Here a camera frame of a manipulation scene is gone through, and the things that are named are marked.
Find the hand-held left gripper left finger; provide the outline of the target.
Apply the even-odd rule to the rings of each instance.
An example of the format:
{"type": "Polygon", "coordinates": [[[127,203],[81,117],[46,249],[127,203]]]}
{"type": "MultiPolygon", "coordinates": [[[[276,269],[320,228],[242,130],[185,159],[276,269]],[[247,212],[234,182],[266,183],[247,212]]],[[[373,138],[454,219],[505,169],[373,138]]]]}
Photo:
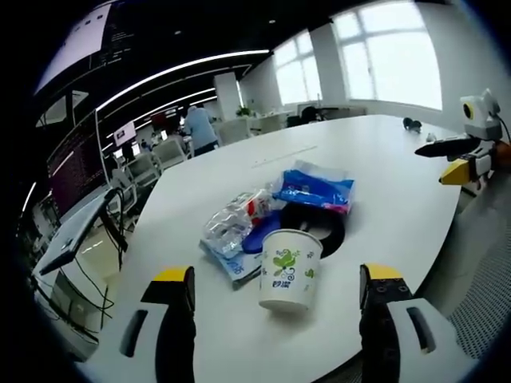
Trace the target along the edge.
{"type": "Polygon", "coordinates": [[[160,272],[119,310],[85,363],[91,382],[194,382],[195,271],[160,272]]]}

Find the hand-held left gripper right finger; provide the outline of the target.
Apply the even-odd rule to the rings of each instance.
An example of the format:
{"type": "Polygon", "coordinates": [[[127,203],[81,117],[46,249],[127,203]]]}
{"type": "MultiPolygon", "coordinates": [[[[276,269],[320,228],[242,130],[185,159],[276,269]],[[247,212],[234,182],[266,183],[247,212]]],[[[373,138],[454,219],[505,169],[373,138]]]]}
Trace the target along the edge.
{"type": "Polygon", "coordinates": [[[359,304],[363,382],[461,382],[476,366],[454,326],[393,267],[360,266],[359,304]]]}

